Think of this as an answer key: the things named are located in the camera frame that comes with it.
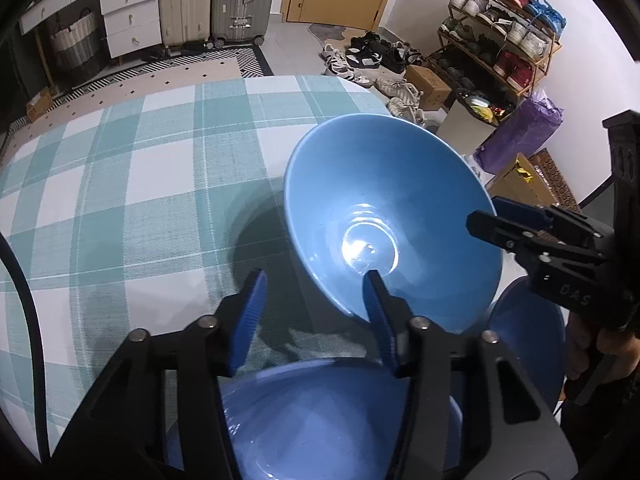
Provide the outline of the right hand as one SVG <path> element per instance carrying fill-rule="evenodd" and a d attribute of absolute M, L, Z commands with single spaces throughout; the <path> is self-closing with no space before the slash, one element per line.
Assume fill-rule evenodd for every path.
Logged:
<path fill-rule="evenodd" d="M 639 339 L 631 332 L 601 330 L 594 336 L 584 321 L 571 313 L 565 335 L 565 375 L 570 380 L 582 376 L 600 356 L 613 359 L 605 382 L 626 378 L 639 366 Z"/>

